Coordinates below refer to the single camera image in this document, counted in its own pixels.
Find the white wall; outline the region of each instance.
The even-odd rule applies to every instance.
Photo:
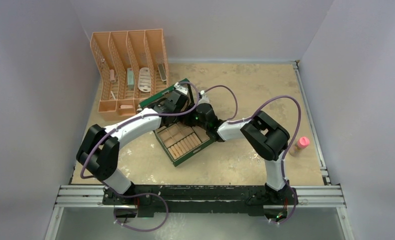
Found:
[[[333,0],[71,0],[92,32],[163,28],[171,62],[300,59]]]
[[[0,1],[0,240],[44,238],[97,83],[69,0]]]
[[[395,239],[395,1],[335,0],[300,72],[358,239]]]

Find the beige table surface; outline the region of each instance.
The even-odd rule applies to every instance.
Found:
[[[324,185],[320,164],[305,105],[292,65],[289,64],[170,64],[169,83],[189,79],[199,90],[226,85],[237,96],[236,119],[250,116],[266,100],[277,95],[295,97],[302,107],[302,121],[297,137],[307,136],[311,144],[299,157],[286,157],[286,174],[292,185]],[[87,129],[93,124],[112,125],[97,112],[102,84],[94,100]],[[208,92],[215,114],[220,119],[233,115],[235,103],[224,88]],[[297,108],[290,99],[277,100],[263,109],[285,127],[292,136],[297,123]],[[81,179],[82,165],[76,163],[71,184],[98,184]],[[263,185],[266,181],[264,160],[245,139],[215,142],[177,167],[174,167],[152,132],[127,144],[119,152],[118,168],[135,184],[166,185]]]

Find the wooden table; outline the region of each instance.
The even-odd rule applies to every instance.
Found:
[[[292,65],[289,64],[170,64],[170,84],[189,79],[199,90],[214,85],[226,85],[237,96],[236,119],[250,116],[266,100],[277,95],[296,98],[302,108],[302,121],[297,137],[311,140],[299,157],[290,154],[286,158],[286,174],[292,185],[324,185],[320,164],[314,145],[305,105]],[[112,125],[104,121],[97,107],[102,84],[94,100],[87,128],[93,124],[101,127]],[[220,119],[233,115],[235,102],[224,88],[208,92],[215,114]],[[290,99],[279,99],[263,109],[293,135],[298,111]],[[82,165],[76,163],[72,184],[98,184],[92,179],[81,179]],[[216,142],[184,163],[174,167],[152,132],[127,144],[119,152],[118,168],[136,184],[166,185],[263,185],[266,181],[264,160],[245,139]]]

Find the bottle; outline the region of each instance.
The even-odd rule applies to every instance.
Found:
[[[310,140],[306,136],[299,138],[296,143],[290,148],[290,155],[296,157],[304,148],[308,147],[309,144]]]

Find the robotic arm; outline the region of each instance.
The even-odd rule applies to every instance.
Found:
[[[282,173],[281,154],[288,146],[290,135],[280,124],[263,111],[252,119],[236,123],[220,120],[215,115],[204,91],[199,94],[197,107],[189,114],[170,115],[180,113],[183,109],[191,109],[193,104],[187,105],[188,99],[188,89],[176,84],[175,90],[170,92],[167,98],[149,104],[132,118],[105,128],[97,124],[93,125],[87,131],[76,159],[84,165],[98,141],[107,133],[114,131],[104,141],[102,147],[89,157],[90,161],[86,169],[118,194],[134,195],[134,183],[117,168],[119,150],[147,132],[181,122],[190,127],[199,126],[205,129],[206,134],[218,142],[246,138],[255,151],[265,159],[267,192],[277,194],[285,191],[287,186]],[[131,119],[136,120],[124,125]]]

